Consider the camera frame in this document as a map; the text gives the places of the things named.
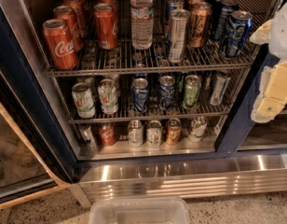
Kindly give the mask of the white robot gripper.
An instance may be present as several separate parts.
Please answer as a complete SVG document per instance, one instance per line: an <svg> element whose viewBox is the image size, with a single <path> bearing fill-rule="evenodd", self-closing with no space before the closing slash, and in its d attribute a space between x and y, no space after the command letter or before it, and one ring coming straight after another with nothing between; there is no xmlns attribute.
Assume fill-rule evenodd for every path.
<svg viewBox="0 0 287 224"><path fill-rule="evenodd" d="M257 45L268 43L269 52L281 59L274 67L264 67L251 113L252 121L267 123L287 105L287 2L273 20L252 33L250 41Z"/></svg>

